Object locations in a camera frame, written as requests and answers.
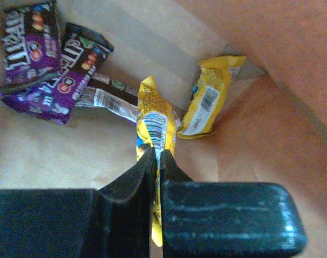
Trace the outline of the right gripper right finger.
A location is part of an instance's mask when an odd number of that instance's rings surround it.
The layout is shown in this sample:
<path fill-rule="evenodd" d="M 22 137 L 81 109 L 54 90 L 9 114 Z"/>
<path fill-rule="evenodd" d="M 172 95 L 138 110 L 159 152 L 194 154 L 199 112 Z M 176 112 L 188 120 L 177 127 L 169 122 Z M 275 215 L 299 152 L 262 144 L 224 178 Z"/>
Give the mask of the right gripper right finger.
<path fill-rule="evenodd" d="M 267 182 L 195 182 L 160 157 L 164 257 L 293 257 L 307 236 L 290 193 Z"/>

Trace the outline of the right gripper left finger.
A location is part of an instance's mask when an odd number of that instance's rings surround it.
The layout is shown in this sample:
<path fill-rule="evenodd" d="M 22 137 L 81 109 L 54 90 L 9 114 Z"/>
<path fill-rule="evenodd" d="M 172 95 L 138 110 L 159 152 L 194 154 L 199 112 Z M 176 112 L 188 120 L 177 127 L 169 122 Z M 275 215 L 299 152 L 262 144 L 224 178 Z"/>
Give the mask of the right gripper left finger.
<path fill-rule="evenodd" d="M 149 257 L 153 148 L 105 187 L 0 189 L 0 257 Z"/>

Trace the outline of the red paper bag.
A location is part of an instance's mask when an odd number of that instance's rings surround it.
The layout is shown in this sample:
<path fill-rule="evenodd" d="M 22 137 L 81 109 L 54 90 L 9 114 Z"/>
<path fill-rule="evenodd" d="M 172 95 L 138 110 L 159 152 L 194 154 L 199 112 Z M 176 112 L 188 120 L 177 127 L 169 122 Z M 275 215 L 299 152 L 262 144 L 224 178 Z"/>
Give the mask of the red paper bag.
<path fill-rule="evenodd" d="M 62 17 L 115 46 L 101 73 L 136 87 L 153 75 L 182 114 L 198 62 L 228 43 L 174 1 L 58 1 Z M 269 181 L 293 196 L 308 235 L 303 257 L 327 257 L 327 141 L 291 94 L 253 66 L 234 83 L 210 137 L 179 139 L 196 181 Z M 136 128 L 106 109 L 75 109 L 66 125 L 0 101 L 0 188 L 101 188 L 136 162 Z"/>

